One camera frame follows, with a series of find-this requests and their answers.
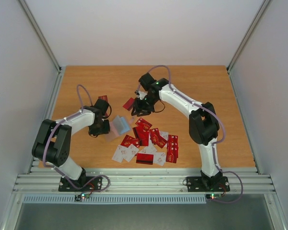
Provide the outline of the pink leather card holder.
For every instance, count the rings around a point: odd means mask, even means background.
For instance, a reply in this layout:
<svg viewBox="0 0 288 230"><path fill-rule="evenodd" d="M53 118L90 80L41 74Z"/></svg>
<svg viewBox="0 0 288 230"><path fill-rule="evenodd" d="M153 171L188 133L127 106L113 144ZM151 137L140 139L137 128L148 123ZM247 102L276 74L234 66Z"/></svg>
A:
<svg viewBox="0 0 288 230"><path fill-rule="evenodd" d="M110 123L110 132L105 135L105 140L111 142L131 130L130 122L124 117L117 115Z"/></svg>

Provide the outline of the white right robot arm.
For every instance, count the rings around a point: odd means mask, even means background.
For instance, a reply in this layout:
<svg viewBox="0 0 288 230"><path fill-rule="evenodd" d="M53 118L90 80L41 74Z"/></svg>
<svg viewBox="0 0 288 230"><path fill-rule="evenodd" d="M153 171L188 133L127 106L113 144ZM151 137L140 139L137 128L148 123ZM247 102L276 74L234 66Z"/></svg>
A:
<svg viewBox="0 0 288 230"><path fill-rule="evenodd" d="M198 144L202 168L201 184L206 191L219 185L223 176L217 159L216 142L219 122L211 103L198 102L178 90L167 79L155 80L149 73L139 79L144 91L136 90L132 115L144 116L155 112L158 101L166 102L189 120L189 135Z"/></svg>

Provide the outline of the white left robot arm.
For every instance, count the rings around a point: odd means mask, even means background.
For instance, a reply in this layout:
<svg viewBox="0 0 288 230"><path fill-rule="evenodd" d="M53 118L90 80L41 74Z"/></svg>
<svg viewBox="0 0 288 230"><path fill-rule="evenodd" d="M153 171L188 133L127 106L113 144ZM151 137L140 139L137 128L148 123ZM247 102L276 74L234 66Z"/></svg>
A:
<svg viewBox="0 0 288 230"><path fill-rule="evenodd" d="M97 99L94 105L84 106L63 119L45 119L32 147L33 157L61 174L76 191L85 189L90 181L85 169L70 157L71 137L84 128L88 128L88 135L94 138L108 134L110 124L107 110L112 110L109 103Z"/></svg>

